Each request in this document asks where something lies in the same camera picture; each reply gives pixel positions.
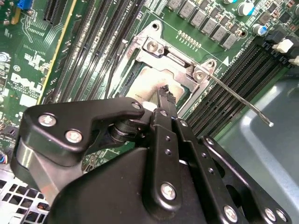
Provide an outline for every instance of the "green circuit board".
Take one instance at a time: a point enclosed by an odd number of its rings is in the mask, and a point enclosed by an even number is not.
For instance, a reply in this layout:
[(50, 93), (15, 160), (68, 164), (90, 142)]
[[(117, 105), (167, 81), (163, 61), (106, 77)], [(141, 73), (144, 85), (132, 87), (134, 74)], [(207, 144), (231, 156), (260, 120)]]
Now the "green circuit board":
[[(238, 0), (233, 4), (224, 4), (222, 0), (206, 1), (206, 7), (201, 8), (204, 1), (206, 0), (181, 0), (179, 1), (180, 5), (175, 10), (167, 5), (170, 2), (167, 0), (140, 1), (144, 3), (144, 6), (132, 21), (126, 34), (125, 39), (128, 44), (124, 51), (132, 43), (133, 38), (147, 25), (152, 21), (160, 21), (162, 24), (161, 38), (164, 41), (197, 63), (214, 59), (217, 62), (214, 75), (222, 77), (256, 37), (252, 31), (254, 24), (264, 23), (268, 30), (281, 26), (288, 35), (296, 36), (299, 20), (294, 12), (296, 4), (292, 0), (248, 0), (247, 2), (252, 2), (255, 5), (255, 10), (249, 16), (239, 16), (237, 13), (238, 6), (244, 3), (244, 0)], [(49, 22), (48, 19), (45, 19), (45, 15), (48, 13), (47, 5), (53, 2), (55, 1), (34, 1), (30, 9), (24, 10), (20, 10), (19, 1), (15, 0), (6, 0), (4, 5), (0, 6), (0, 91), (2, 97), (0, 101), (3, 101), (0, 108), (1, 148), (14, 146), (17, 128), (26, 108), (35, 104), (72, 101), (76, 98), (84, 77), (89, 73), (93, 57), (98, 56), (92, 46), (93, 44), (97, 45), (97, 41), (105, 36), (101, 36), (101, 33), (94, 34), (93, 39), (89, 40), (90, 48), (85, 51), (85, 58), (80, 66), (71, 67), (71, 53), (75, 52), (76, 46), (84, 47), (86, 42), (83, 39), (90, 32), (90, 27), (98, 18), (96, 14), (101, 10), (105, 10), (106, 16), (102, 20), (104, 30), (99, 29), (99, 32), (101, 31), (102, 34), (106, 32), (107, 34), (108, 31), (105, 29), (111, 28), (107, 25), (108, 21), (114, 20), (113, 16), (117, 7), (125, 1), (61, 1), (64, 3), (63, 10), (60, 11), (61, 18)], [(133, 1), (126, 2), (124, 12), (129, 12)], [(219, 11), (213, 17), (213, 21), (218, 26), (223, 26), (227, 34), (233, 35), (235, 42), (230, 47), (223, 47), (221, 42), (212, 40), (210, 35), (204, 34), (190, 23), (192, 15), (189, 15), (187, 19), (182, 18), (180, 13), (187, 3), (192, 3), (207, 18), (212, 18), (213, 9), (217, 8)], [(276, 7), (270, 12), (269, 8), (272, 7), (272, 4), (275, 4)], [(92, 12), (94, 12), (93, 19), (86, 21), (85, 15)], [(286, 22), (282, 22), (280, 18), (285, 13), (289, 18)], [(228, 17), (229, 20), (221, 25), (221, 20), (224, 17)], [(106, 45), (106, 48), (102, 48), (100, 53), (105, 52), (105, 50), (109, 50), (109, 44)], [(104, 97), (111, 64), (108, 63), (109, 66), (105, 66), (105, 61), (101, 61), (101, 57), (95, 62), (96, 69), (92, 71), (90, 79), (87, 80), (85, 88), (82, 90), (81, 98), (78, 100)], [(112, 81), (110, 96), (115, 97), (123, 91), (130, 79), (127, 74), (127, 70), (124, 70), (120, 74), (119, 80), (114, 79)], [(92, 96), (94, 83), (99, 78), (101, 82), (96, 93)], [(206, 96), (213, 85), (214, 83), (211, 82), (198, 98)], [(69, 93), (62, 100), (62, 95), (67, 91)], [(188, 97), (187, 93), (183, 95), (178, 103), (178, 108)], [(187, 109), (184, 118), (188, 117), (199, 103), (199, 100), (194, 101), (194, 104)], [(97, 155), (102, 161), (99, 164), (113, 157), (109, 153), (116, 156), (132, 147), (132, 145), (128, 145), (123, 150), (109, 149), (104, 155)]]

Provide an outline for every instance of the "ram slot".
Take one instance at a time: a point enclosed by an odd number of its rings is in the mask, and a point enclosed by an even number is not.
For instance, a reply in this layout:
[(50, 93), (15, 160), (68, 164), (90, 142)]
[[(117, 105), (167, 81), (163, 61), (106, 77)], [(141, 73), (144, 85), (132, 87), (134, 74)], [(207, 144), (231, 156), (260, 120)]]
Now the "ram slot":
[(114, 33), (115, 33), (115, 31), (117, 31), (117, 28), (123, 23), (124, 18), (125, 18), (124, 15), (126, 15), (125, 10), (127, 9), (128, 4), (129, 4), (129, 0), (125, 0), (122, 3), (122, 5), (119, 7), (118, 12), (115, 14), (115, 16), (113, 18), (113, 24), (109, 27), (109, 32), (107, 33), (107, 36), (105, 37), (104, 42), (98, 47), (97, 54), (94, 56), (93, 62), (90, 64), (90, 66), (87, 70), (88, 72), (85, 75), (84, 82), (79, 87), (80, 90), (83, 89), (83, 85), (84, 86), (88, 85), (90, 78), (92, 77), (92, 75), (94, 74), (94, 72), (96, 70), (96, 67), (101, 66), (101, 64), (100, 64), (101, 56), (103, 55), (104, 50), (106, 49), (109, 42), (113, 38), (115, 38)]
[(122, 39), (126, 40), (126, 38), (128, 36), (128, 33), (131, 30), (131, 28), (132, 28), (132, 26), (135, 22), (135, 19), (137, 18), (138, 14), (140, 13), (144, 3), (145, 3), (145, 0), (136, 1), (136, 3), (134, 4), (133, 10), (129, 13), (129, 17), (126, 20), (125, 25), (120, 28), (120, 34), (121, 35), (119, 35), (118, 40), (116, 41), (116, 44), (113, 46), (113, 49), (109, 51), (107, 57), (105, 58), (101, 73), (99, 75), (100, 79), (98, 79), (97, 83), (94, 85), (94, 88), (93, 88), (94, 91), (90, 94), (89, 99), (99, 98), (99, 97), (97, 97), (97, 91), (96, 90), (100, 89), (100, 87), (102, 85), (102, 82), (105, 78), (104, 74), (109, 71), (109, 68), (111, 68), (111, 72), (109, 73), (108, 82), (107, 82), (107, 86), (106, 86), (106, 91), (107, 91), (107, 94), (108, 94), (110, 84), (111, 84), (111, 81), (112, 81), (112, 75), (114, 74), (113, 69), (116, 69), (117, 63), (118, 63), (117, 61), (115, 61), (115, 60), (117, 60), (115, 58), (116, 57), (116, 51), (117, 51), (117, 49), (118, 49), (118, 47), (121, 43), (121, 40)]
[(59, 97), (63, 92), (63, 89), (67, 86), (67, 81), (69, 79), (68, 76), (72, 75), (75, 63), (78, 59), (78, 52), (82, 49), (82, 47), (84, 47), (86, 40), (92, 30), (90, 29), (90, 26), (92, 26), (93, 21), (95, 20), (96, 16), (99, 14), (99, 10), (100, 10), (100, 8), (97, 7), (98, 3), (99, 3), (98, 0), (90, 0), (88, 3), (86, 14), (84, 16), (84, 19), (82, 20), (82, 25), (79, 28), (73, 47), (67, 56), (68, 58), (64, 64), (56, 88), (53, 92), (54, 102), (59, 101)]
[[(221, 80), (250, 101), (283, 67), (277, 58), (253, 42)], [(215, 85), (187, 121), (197, 137), (205, 134), (214, 137), (232, 119), (237, 118), (244, 107), (229, 92)]]
[(141, 11), (141, 8), (143, 7), (144, 3), (145, 3), (144, 0), (135, 0), (133, 2), (132, 7), (129, 9), (128, 13), (122, 17), (121, 23), (116, 28), (116, 31), (118, 31), (118, 32), (116, 33), (116, 35), (114, 35), (115, 41), (114, 41), (114, 45), (112, 46), (112, 48), (110, 48), (109, 50), (106, 49), (109, 44), (109, 40), (107, 41), (106, 45), (103, 46), (101, 52), (104, 52), (104, 50), (105, 50), (106, 55), (105, 55), (105, 58), (102, 63), (101, 73), (97, 76), (97, 78), (93, 84), (92, 90), (88, 94), (88, 99), (97, 98), (96, 95), (98, 93), (98, 90), (99, 90), (104, 78), (105, 78), (105, 74), (108, 71), (109, 64), (110, 64), (110, 62), (113, 61), (112, 58), (115, 57), (115, 53), (117, 51), (117, 48), (118, 48), (121, 40), (127, 38), (128, 33), (129, 33), (130, 29), (132, 28), (134, 21), (135, 21), (136, 17), (138, 16), (139, 12)]
[[(70, 77), (68, 81), (68, 87), (63, 92), (61, 96), (61, 102), (68, 101), (72, 91), (74, 90), (74, 86), (77, 83), (77, 81), (82, 77), (83, 71), (83, 64), (86, 61), (86, 58), (91, 53), (93, 54), (94, 49), (92, 49), (93, 43), (96, 41), (97, 43), (101, 43), (103, 41), (103, 37), (106, 34), (107, 29), (103, 29), (104, 26), (109, 26), (109, 23), (111, 22), (111, 17), (108, 16), (108, 10), (113, 5), (113, 0), (110, 1), (103, 1), (102, 4), (99, 7), (99, 14), (96, 18), (96, 21), (93, 23), (92, 32), (90, 33), (85, 45), (81, 49), (81, 52), (77, 58), (77, 61), (74, 66), (74, 71), (72, 73), (72, 76)], [(120, 1), (114, 5), (114, 13), (119, 5)]]
[(115, 30), (115, 26), (119, 23), (119, 20), (121, 18), (121, 16), (124, 14), (124, 10), (126, 9), (128, 4), (128, 1), (124, 1), (122, 2), (122, 4), (120, 6), (118, 6), (118, 8), (115, 8), (114, 12), (113, 12), (113, 17), (110, 17), (110, 20), (112, 20), (112, 24), (110, 26), (107, 27), (107, 33), (105, 35), (105, 39), (102, 42), (99, 42), (96, 46), (96, 50), (94, 52), (94, 54), (92, 55), (92, 60), (88, 65), (88, 68), (86, 69), (86, 71), (84, 72), (84, 74), (82, 75), (83, 79), (79, 85), (78, 90), (76, 90), (76, 95), (74, 100), (80, 100), (83, 92), (86, 90), (86, 87), (93, 75), (93, 72), (95, 71), (96, 66), (98, 66), (99, 60), (100, 60), (100, 55), (103, 52), (103, 46), (106, 45), (106, 43), (108, 41), (111, 40), (112, 38), (112, 32), (113, 30)]
[[(255, 96), (256, 93), (260, 92), (283, 68), (281, 64), (275, 64), (275, 69), (268, 75), (264, 80), (261, 80), (261, 83), (257, 86), (254, 86), (254, 88), (250, 92), (250, 94), (246, 97), (248, 101), (251, 101)], [(211, 136), (216, 136), (221, 129), (225, 127), (233, 118), (236, 118), (235, 114), (240, 114), (241, 110), (245, 107), (244, 104), (241, 104), (239, 101), (235, 101), (235, 109), (230, 112), (229, 116), (223, 116), (221, 120), (219, 121), (219, 124), (217, 126), (209, 127), (208, 130), (203, 130), (202, 132), (208, 132), (211, 134)]]

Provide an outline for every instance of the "capacitor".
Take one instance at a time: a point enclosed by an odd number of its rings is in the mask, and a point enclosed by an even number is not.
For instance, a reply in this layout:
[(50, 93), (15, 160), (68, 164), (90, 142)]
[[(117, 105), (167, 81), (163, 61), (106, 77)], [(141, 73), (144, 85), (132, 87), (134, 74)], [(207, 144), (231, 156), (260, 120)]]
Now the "capacitor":
[(296, 15), (296, 16), (299, 16), (299, 4), (296, 5), (296, 8), (295, 8), (295, 15)]
[(224, 4), (235, 3), (237, 0), (223, 0)]
[(259, 36), (263, 36), (267, 33), (267, 27), (257, 23), (252, 26), (252, 32)]
[(251, 2), (242, 2), (238, 5), (237, 12), (240, 16), (251, 15), (254, 11), (254, 4)]

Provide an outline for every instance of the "pcie slot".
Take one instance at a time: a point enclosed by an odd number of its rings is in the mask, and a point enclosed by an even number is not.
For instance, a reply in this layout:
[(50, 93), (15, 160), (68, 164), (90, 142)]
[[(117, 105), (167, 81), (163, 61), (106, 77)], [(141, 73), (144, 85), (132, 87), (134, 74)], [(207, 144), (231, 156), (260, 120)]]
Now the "pcie slot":
[(43, 20), (55, 26), (60, 22), (67, 0), (48, 0)]
[[(248, 101), (251, 101), (256, 96), (256, 93), (260, 92), (281, 71), (281, 69), (283, 67), (280, 64), (276, 64), (275, 66), (276, 67), (275, 67), (274, 71), (271, 73), (271, 75), (269, 75), (261, 84), (259, 84), (258, 87), (256, 87), (254, 90), (252, 90), (250, 92), (250, 95), (247, 97)], [(237, 104), (238, 104), (238, 106), (232, 112), (232, 114), (240, 113), (241, 110), (245, 107), (245, 105), (240, 102), (237, 102)], [(213, 137), (216, 136), (219, 133), (219, 131), (221, 131), (221, 129), (223, 129), (225, 127), (225, 125), (229, 121), (231, 121), (232, 116), (226, 117), (225, 119), (224, 118), (222, 119), (222, 121), (219, 122), (220, 124), (217, 127), (214, 127), (214, 129), (210, 129), (210, 130), (204, 130), (202, 133), (209, 133)]]
[[(252, 73), (260, 67), (260, 62), (263, 62), (265, 58), (267, 58), (266, 54), (260, 54), (255, 57), (254, 61), (248, 63), (245, 67), (241, 68), (238, 71), (237, 77), (233, 81), (231, 81), (228, 86), (235, 92), (238, 92), (241, 86), (244, 87), (244, 82), (249, 79)], [(209, 107), (207, 107), (207, 109), (209, 108), (209, 111), (204, 112), (203, 118), (200, 119), (200, 122), (198, 122), (195, 126), (192, 126), (194, 130), (201, 130), (202, 126), (204, 126), (213, 117), (211, 113), (217, 113), (218, 108), (221, 108), (222, 105), (224, 105), (226, 101), (231, 97), (230, 93), (228, 93), (227, 91), (221, 91), (221, 93), (222, 94), (217, 95), (217, 97), (213, 99)]]
[[(114, 12), (116, 11), (118, 5), (119, 5), (119, 1), (117, 3), (117, 5), (114, 8)], [(81, 48), (80, 53), (78, 54), (77, 57), (77, 61), (74, 65), (74, 71), (71, 74), (71, 77), (68, 81), (68, 86), (67, 88), (64, 90), (60, 100), (61, 102), (65, 102), (69, 99), (71, 92), (74, 90), (74, 85), (75, 83), (78, 81), (80, 75), (80, 71), (82, 69), (82, 65), (85, 62), (85, 59), (87, 58), (89, 51), (91, 49), (91, 46), (93, 44), (93, 42), (95, 41), (95, 38), (97, 36), (97, 34), (99, 33), (100, 29), (104, 26), (104, 25), (109, 25), (110, 21), (111, 21), (111, 17), (108, 17), (107, 19), (107, 13), (109, 8), (112, 6), (113, 4), (113, 0), (110, 0), (110, 2), (108, 1), (102, 1), (101, 5), (98, 7), (99, 9), (99, 13), (97, 15), (97, 18), (95, 19), (95, 22), (93, 22), (93, 26), (90, 30), (92, 30), (92, 32), (90, 32), (86, 43), (83, 45), (83, 47)], [(105, 35), (107, 29), (103, 30), (103, 33), (100, 35), (100, 39), (98, 40), (98, 44), (101, 44), (102, 40), (103, 40), (103, 36)]]
[(67, 78), (68, 74), (72, 74), (72, 71), (74, 69), (73, 67), (73, 59), (78, 56), (78, 51), (80, 47), (86, 42), (86, 39), (91, 32), (91, 29), (89, 29), (89, 24), (91, 24), (91, 21), (94, 21), (95, 17), (99, 13), (99, 8), (96, 7), (96, 4), (98, 3), (97, 0), (90, 0), (90, 2), (87, 5), (86, 8), (86, 14), (84, 16), (84, 19), (82, 20), (82, 25), (79, 28), (77, 37), (75, 39), (76, 44), (74, 44), (74, 47), (72, 47), (68, 59), (65, 62), (65, 66), (63, 67), (63, 70), (61, 72), (61, 75), (58, 79), (56, 88), (53, 92), (53, 98), (54, 101), (58, 101), (59, 95), (62, 91), (63, 84), (65, 83), (65, 79)]
[(93, 72), (96, 69), (96, 66), (99, 63), (100, 56), (103, 53), (103, 49), (105, 49), (104, 47), (107, 46), (107, 42), (109, 42), (111, 40), (112, 35), (115, 31), (115, 28), (119, 24), (120, 18), (123, 15), (124, 10), (126, 9), (127, 5), (128, 5), (128, 0), (125, 0), (124, 2), (122, 2), (122, 4), (120, 6), (115, 8), (115, 10), (113, 11), (113, 17), (110, 17), (110, 20), (113, 21), (112, 25), (107, 26), (106, 30), (108, 32), (105, 35), (104, 41), (99, 42), (99, 44), (96, 47), (95, 53), (92, 56), (92, 60), (86, 69), (87, 72), (83, 75), (84, 78), (83, 78), (81, 85), (79, 86), (79, 89), (76, 93), (75, 100), (78, 100), (79, 96), (82, 94), (82, 91), (84, 91), (86, 86), (88, 85), (88, 82), (89, 82), (90, 78), (92, 77)]
[[(262, 81), (265, 72), (269, 71), (269, 69), (275, 65), (274, 61), (269, 61), (268, 63), (259, 63), (259, 66), (255, 67), (255, 71), (259, 71), (257, 75), (253, 75), (252, 73), (248, 75), (246, 73), (246, 77), (249, 78), (249, 81), (245, 84), (239, 85), (238, 89), (241, 89), (239, 92), (237, 92), (240, 96), (247, 99), (246, 95), (250, 92), (250, 89), (254, 87), (258, 82)], [(228, 112), (231, 111), (231, 108), (234, 107), (235, 104), (238, 104), (239, 101), (235, 99), (233, 96), (231, 96), (228, 92), (223, 94), (223, 96), (216, 102), (219, 103), (217, 111), (214, 111), (213, 113), (208, 113), (206, 116), (208, 116), (208, 119), (205, 118), (201, 120), (200, 126), (198, 126), (196, 129), (194, 129), (194, 133), (196, 135), (201, 135), (202, 133), (205, 133), (209, 131), (210, 127), (213, 127), (219, 122), (219, 119), (222, 119), (226, 116)]]
[[(235, 64), (224, 74), (221, 78), (221, 81), (226, 85), (230, 86), (230, 83), (237, 77), (239, 71), (244, 68), (250, 61), (252, 57), (254, 57), (260, 50), (257, 48), (255, 44), (249, 45), (247, 48), (249, 51), (246, 55), (241, 55), (239, 59), (235, 62)], [(188, 117), (189, 124), (194, 126), (201, 116), (205, 113), (206, 109), (224, 92), (224, 89), (218, 87), (214, 87), (207, 97), (203, 99), (203, 101), (199, 104), (196, 111), (194, 111)]]
[(123, 13), (121, 14), (121, 12), (119, 12), (119, 15), (121, 17), (118, 17), (115, 20), (114, 26), (111, 28), (111, 32), (110, 32), (109, 36), (107, 37), (106, 41), (101, 46), (101, 48), (99, 48), (99, 53), (94, 58), (94, 60), (95, 60), (94, 66), (92, 67), (92, 69), (90, 69), (89, 73), (86, 75), (85, 81), (80, 86), (79, 91), (77, 92), (77, 94), (75, 96), (75, 99), (80, 99), (82, 97), (82, 95), (90, 81), (90, 78), (92, 77), (92, 75), (95, 71), (95, 67), (101, 59), (101, 56), (103, 56), (103, 53), (107, 50), (107, 47), (109, 46), (111, 39), (115, 39), (115, 41), (114, 41), (113, 45), (110, 47), (110, 49), (107, 52), (105, 52), (106, 57), (102, 63), (101, 72), (99, 72), (99, 74), (97, 75), (97, 77), (92, 85), (92, 89), (89, 92), (88, 99), (94, 98), (94, 96), (96, 95), (96, 93), (105, 77), (104, 74), (105, 74), (105, 72), (107, 72), (107, 63), (109, 63), (111, 58), (113, 57), (113, 55), (115, 55), (121, 40), (126, 38), (129, 30), (131, 29), (131, 27), (135, 21), (135, 18), (137, 17), (139, 11), (141, 10), (141, 8), (143, 6), (143, 2), (144, 2), (143, 0), (135, 0), (132, 3), (132, 7), (129, 8), (129, 11), (125, 12), (125, 10), (128, 8), (128, 4), (129, 4), (129, 1), (127, 1), (127, 4), (125, 4), (126, 7), (123, 8)]

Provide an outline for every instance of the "silver screw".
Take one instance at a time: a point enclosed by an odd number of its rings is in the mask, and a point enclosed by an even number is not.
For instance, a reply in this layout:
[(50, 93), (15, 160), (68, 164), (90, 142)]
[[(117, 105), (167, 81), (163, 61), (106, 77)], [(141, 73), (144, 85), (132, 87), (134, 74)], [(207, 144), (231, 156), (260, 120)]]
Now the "silver screw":
[(150, 41), (148, 42), (148, 44), (146, 45), (146, 48), (149, 52), (154, 53), (155, 51), (158, 50), (158, 43), (156, 41)]
[(286, 222), (286, 217), (285, 217), (284, 213), (283, 213), (281, 210), (276, 209), (276, 213), (278, 214), (278, 216), (279, 216), (282, 220), (284, 220), (284, 221)]
[(181, 124), (182, 126), (188, 127), (188, 124), (184, 120), (181, 120)]
[(160, 110), (160, 113), (161, 113), (163, 116), (167, 117), (167, 113), (166, 113), (166, 111), (164, 111), (164, 110)]
[(214, 142), (211, 140), (211, 139), (209, 139), (209, 138), (206, 138), (206, 141), (210, 144), (210, 145), (214, 145)]
[(76, 130), (69, 130), (65, 133), (66, 139), (71, 143), (78, 143), (82, 140), (82, 135)]
[(275, 218), (275, 215), (274, 215), (273, 211), (271, 211), (270, 209), (266, 208), (266, 209), (265, 209), (265, 213), (266, 213), (266, 215), (268, 216), (268, 218), (269, 218), (271, 221), (273, 221), (273, 222), (276, 221), (276, 218)]
[(140, 105), (139, 105), (138, 103), (135, 103), (135, 102), (132, 103), (132, 106), (133, 106), (135, 109), (137, 109), (137, 110), (139, 110), (139, 109), (141, 108)]
[(235, 212), (235, 210), (230, 207), (229, 205), (224, 206), (224, 212), (226, 217), (229, 219), (229, 221), (236, 223), (238, 221), (238, 216)]
[(163, 183), (161, 185), (161, 193), (167, 200), (173, 200), (176, 198), (176, 191), (167, 183)]
[(56, 124), (56, 119), (51, 115), (44, 114), (38, 118), (38, 122), (42, 126), (52, 127)]

